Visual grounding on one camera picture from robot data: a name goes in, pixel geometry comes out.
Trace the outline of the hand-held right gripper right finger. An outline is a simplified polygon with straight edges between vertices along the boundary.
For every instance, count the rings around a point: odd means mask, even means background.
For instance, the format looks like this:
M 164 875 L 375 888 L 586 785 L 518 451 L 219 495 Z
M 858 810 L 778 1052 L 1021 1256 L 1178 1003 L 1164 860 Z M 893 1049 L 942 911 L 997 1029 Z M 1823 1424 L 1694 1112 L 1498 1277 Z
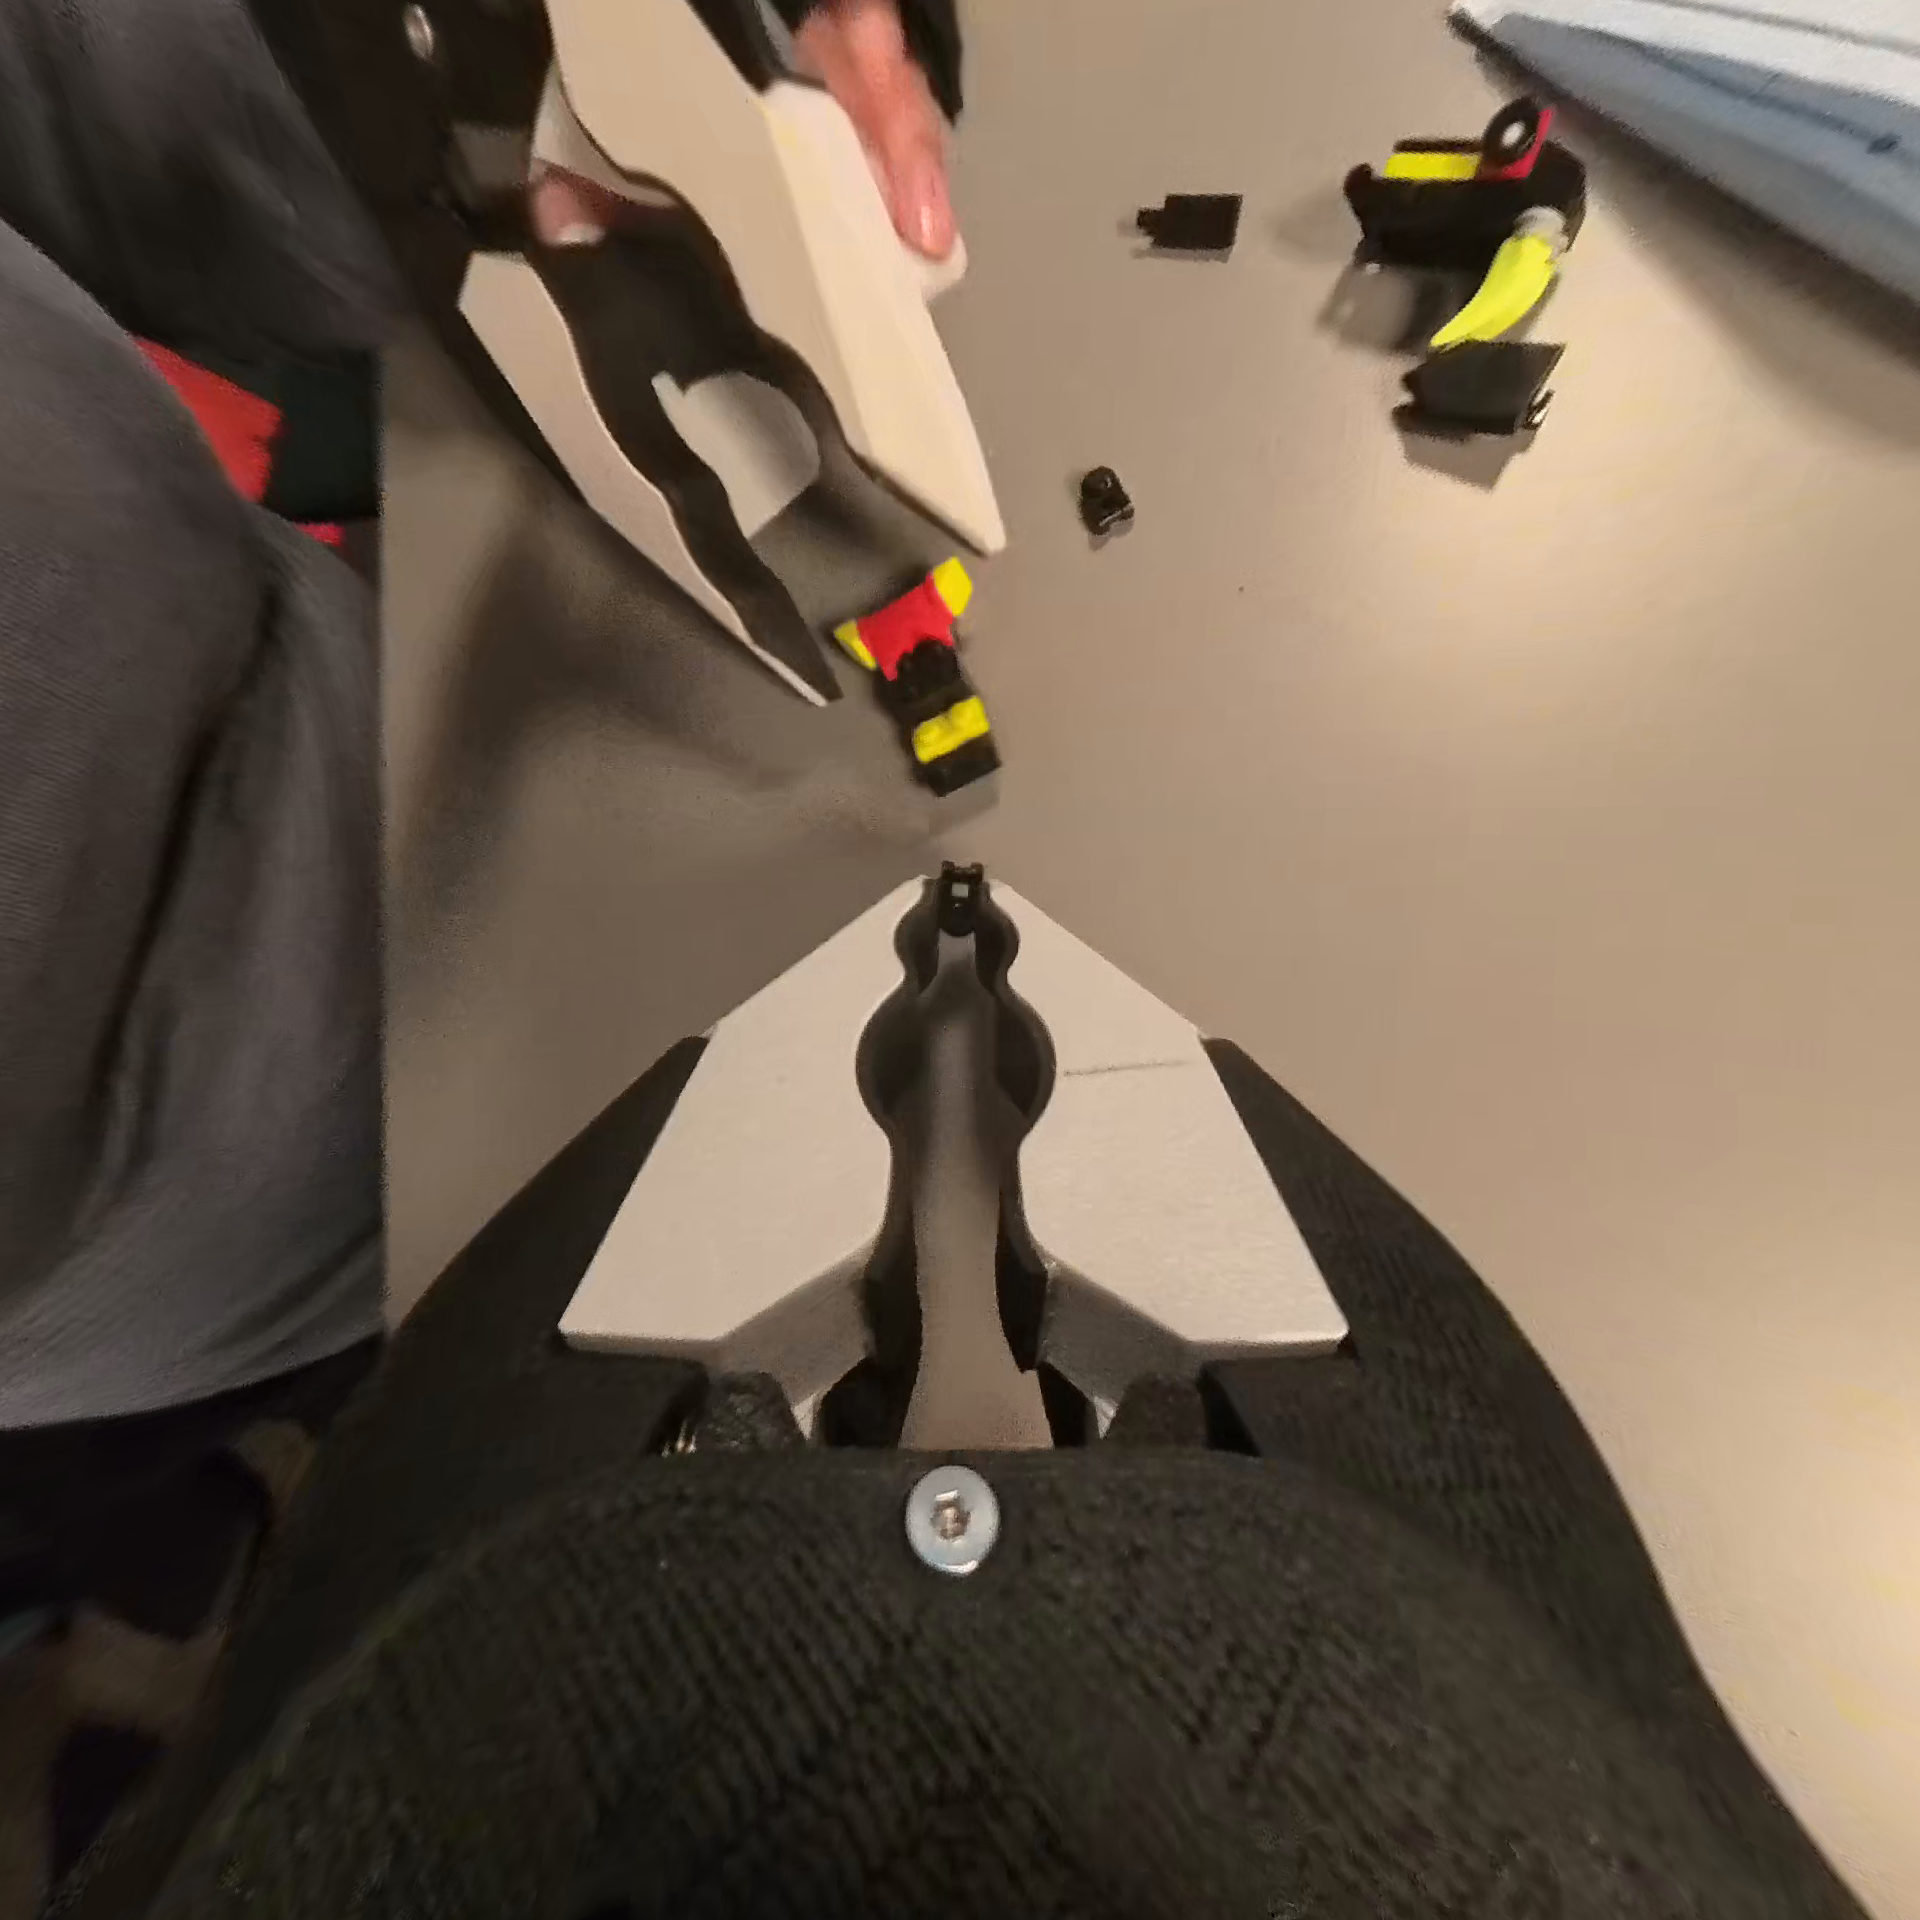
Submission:
M 1110 1420 L 1143 1381 L 1338 1354 L 1348 1317 L 1203 1031 L 987 888 L 971 947 L 1019 1119 L 999 1202 L 1015 1357 Z

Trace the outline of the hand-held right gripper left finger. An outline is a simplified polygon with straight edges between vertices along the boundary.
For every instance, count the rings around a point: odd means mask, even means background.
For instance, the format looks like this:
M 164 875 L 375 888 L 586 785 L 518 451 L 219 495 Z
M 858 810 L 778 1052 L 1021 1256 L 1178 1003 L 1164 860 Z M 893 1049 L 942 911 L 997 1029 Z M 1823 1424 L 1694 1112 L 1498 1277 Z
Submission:
M 771 1376 L 795 1408 L 871 1389 L 903 1423 L 942 904 L 903 883 L 711 1029 L 559 1317 L 574 1351 Z

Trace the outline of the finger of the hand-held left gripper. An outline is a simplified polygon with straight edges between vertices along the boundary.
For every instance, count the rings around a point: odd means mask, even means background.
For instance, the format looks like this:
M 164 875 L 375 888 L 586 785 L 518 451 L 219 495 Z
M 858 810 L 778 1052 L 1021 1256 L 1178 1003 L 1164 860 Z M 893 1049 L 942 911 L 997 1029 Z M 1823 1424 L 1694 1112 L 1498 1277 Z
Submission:
M 898 5 L 946 130 L 949 5 Z M 987 455 L 930 303 L 955 283 L 898 235 L 858 132 L 795 61 L 801 5 L 547 5 L 558 92 L 539 162 L 716 240 L 751 322 L 789 347 L 862 472 L 979 556 L 1004 548 Z
M 787 688 L 836 705 L 823 645 L 655 387 L 751 377 L 811 442 L 835 433 L 819 379 L 751 322 L 709 232 L 646 209 L 591 248 L 474 251 L 460 321 L 583 505 Z

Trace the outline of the black red yellow lego assembly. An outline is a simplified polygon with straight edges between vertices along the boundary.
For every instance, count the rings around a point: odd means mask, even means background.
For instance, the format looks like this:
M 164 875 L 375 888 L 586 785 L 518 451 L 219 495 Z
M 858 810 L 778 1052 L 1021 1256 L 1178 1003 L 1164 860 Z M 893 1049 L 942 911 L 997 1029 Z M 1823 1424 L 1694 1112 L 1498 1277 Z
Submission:
M 937 799 L 999 771 L 993 720 L 957 649 L 973 583 L 961 559 L 873 613 L 833 629 L 890 716 L 914 778 Z

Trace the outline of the person's left forearm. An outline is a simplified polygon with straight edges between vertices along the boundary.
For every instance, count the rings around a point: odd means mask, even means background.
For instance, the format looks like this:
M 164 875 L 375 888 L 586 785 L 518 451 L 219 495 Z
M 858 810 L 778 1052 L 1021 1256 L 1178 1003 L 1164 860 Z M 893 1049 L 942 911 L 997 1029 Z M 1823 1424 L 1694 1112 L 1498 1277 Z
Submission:
M 3 213 L 130 331 L 377 352 L 394 266 L 246 5 L 4 3 Z

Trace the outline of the black lego assembly yellow claws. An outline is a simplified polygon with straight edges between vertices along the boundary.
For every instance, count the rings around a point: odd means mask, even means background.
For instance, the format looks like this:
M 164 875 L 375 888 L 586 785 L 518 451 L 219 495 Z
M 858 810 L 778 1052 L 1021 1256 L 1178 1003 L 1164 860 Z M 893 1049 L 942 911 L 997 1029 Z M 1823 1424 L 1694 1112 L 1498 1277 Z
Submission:
M 1476 138 L 1406 138 L 1347 175 L 1363 264 L 1474 276 L 1430 352 L 1501 346 L 1551 293 L 1589 207 L 1587 169 L 1551 124 L 1551 107 L 1523 97 Z

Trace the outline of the black flat lego piece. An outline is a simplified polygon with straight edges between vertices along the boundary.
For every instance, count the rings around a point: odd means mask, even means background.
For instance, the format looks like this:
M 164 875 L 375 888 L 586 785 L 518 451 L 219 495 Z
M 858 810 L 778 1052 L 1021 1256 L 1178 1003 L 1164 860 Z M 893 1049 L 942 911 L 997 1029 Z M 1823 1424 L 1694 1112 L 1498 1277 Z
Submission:
M 1551 403 L 1551 376 L 1561 344 L 1457 344 L 1429 352 L 1404 379 L 1397 420 L 1414 434 L 1437 440 L 1525 436 L 1542 423 Z

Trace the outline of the lego instruction booklet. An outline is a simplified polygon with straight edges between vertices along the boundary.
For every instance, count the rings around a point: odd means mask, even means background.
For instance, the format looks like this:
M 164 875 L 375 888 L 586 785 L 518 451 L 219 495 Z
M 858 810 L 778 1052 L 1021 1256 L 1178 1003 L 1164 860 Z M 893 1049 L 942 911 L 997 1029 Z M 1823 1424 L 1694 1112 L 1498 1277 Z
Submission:
M 1918 306 L 1916 3 L 1457 3 L 1451 24 Z

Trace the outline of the person's left hand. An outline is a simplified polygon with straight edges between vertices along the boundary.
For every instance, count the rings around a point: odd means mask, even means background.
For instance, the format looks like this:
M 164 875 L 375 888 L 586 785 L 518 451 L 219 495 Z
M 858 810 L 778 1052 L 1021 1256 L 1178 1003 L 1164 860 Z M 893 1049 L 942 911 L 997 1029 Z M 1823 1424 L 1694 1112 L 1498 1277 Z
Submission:
M 801 5 L 797 67 L 846 111 L 903 242 L 942 267 L 961 244 L 946 168 L 946 111 L 893 3 Z M 531 175 L 531 217 L 547 248 L 601 242 L 629 204 L 547 162 Z

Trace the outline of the red cloth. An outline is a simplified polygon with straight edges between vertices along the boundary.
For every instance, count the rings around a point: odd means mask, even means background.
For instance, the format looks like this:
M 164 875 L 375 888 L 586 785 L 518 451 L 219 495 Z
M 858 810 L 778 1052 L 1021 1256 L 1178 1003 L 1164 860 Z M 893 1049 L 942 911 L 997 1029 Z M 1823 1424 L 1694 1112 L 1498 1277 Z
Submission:
M 135 337 L 149 367 L 196 418 L 233 490 L 319 545 L 382 515 L 377 360 L 255 360 L 181 352 Z

